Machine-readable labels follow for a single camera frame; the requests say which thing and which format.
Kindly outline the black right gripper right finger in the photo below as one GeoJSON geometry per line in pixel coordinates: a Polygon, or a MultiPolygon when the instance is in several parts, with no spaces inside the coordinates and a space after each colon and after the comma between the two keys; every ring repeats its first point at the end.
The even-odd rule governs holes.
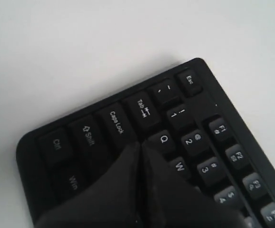
{"type": "Polygon", "coordinates": [[[172,169],[150,142],[141,145],[147,228],[245,228],[238,210],[218,204],[197,191],[172,169]]]}

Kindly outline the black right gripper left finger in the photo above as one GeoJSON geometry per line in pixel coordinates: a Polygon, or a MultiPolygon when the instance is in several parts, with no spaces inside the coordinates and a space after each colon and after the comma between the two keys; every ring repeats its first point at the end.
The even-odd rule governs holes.
{"type": "Polygon", "coordinates": [[[140,228],[138,165],[140,143],[125,146],[117,160],[79,195],[49,210],[37,228],[140,228]]]}

